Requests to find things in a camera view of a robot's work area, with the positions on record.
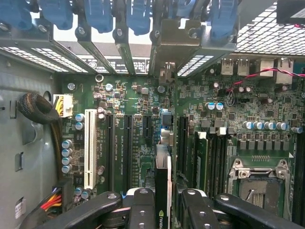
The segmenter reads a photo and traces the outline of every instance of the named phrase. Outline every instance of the black cable coil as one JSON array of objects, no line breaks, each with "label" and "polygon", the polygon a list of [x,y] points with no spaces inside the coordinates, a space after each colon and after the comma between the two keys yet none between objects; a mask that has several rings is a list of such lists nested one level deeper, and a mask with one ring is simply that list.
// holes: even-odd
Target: black cable coil
[{"label": "black cable coil", "polygon": [[18,110],[31,121],[40,124],[50,124],[59,119],[58,112],[37,93],[24,94],[18,102]]}]

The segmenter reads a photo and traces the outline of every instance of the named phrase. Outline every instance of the blue plastic latch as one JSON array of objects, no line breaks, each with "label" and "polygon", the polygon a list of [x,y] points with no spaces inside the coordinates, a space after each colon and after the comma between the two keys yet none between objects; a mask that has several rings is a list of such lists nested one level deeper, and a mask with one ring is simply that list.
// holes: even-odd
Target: blue plastic latch
[{"label": "blue plastic latch", "polygon": [[237,7],[238,0],[212,0],[210,11],[212,40],[221,40],[232,35]]},{"label": "blue plastic latch", "polygon": [[111,32],[113,16],[110,0],[85,0],[84,4],[88,24],[96,28],[99,33]]},{"label": "blue plastic latch", "polygon": [[40,0],[40,7],[45,19],[57,26],[59,30],[69,30],[73,24],[70,1]]},{"label": "blue plastic latch", "polygon": [[19,30],[32,28],[30,6],[26,0],[0,0],[0,21]]},{"label": "blue plastic latch", "polygon": [[150,10],[151,10],[151,0],[127,0],[127,15],[126,24],[134,32],[134,35],[144,35],[148,34],[151,26]]},{"label": "blue plastic latch", "polygon": [[196,0],[190,0],[189,3],[186,4],[187,0],[179,0],[178,2],[178,10],[177,16],[181,18],[189,18],[190,13],[196,3]]}]

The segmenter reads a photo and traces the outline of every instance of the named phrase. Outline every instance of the yellow wire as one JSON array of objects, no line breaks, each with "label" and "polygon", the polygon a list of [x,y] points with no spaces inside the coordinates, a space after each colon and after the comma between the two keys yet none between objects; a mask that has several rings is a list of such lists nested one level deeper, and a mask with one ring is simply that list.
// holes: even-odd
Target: yellow wire
[{"label": "yellow wire", "polygon": [[52,208],[52,207],[59,207],[59,206],[61,206],[61,204],[53,204],[52,206],[50,206],[48,209],[46,209],[45,211],[48,211],[50,208]]}]

